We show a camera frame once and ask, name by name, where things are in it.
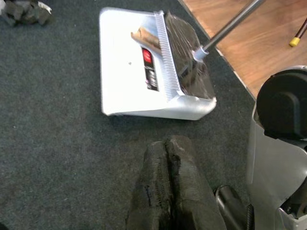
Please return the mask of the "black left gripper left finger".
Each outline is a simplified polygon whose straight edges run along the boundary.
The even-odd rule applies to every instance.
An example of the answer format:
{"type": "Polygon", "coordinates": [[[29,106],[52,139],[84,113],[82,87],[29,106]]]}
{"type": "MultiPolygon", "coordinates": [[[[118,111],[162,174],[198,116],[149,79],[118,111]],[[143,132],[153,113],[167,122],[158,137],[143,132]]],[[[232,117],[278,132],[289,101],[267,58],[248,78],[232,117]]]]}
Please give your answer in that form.
{"type": "Polygon", "coordinates": [[[132,192],[127,230],[172,229],[172,201],[167,152],[161,141],[147,146],[132,192]]]}

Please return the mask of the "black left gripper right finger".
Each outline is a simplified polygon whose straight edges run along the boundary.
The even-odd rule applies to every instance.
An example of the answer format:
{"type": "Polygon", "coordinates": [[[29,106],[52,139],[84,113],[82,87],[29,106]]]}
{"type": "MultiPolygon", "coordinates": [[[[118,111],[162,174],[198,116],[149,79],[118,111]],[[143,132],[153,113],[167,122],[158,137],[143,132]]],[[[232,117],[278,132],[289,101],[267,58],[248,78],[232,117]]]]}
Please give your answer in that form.
{"type": "Polygon", "coordinates": [[[185,136],[171,136],[165,147],[174,194],[175,229],[225,230],[225,222],[191,140],[185,136]]]}

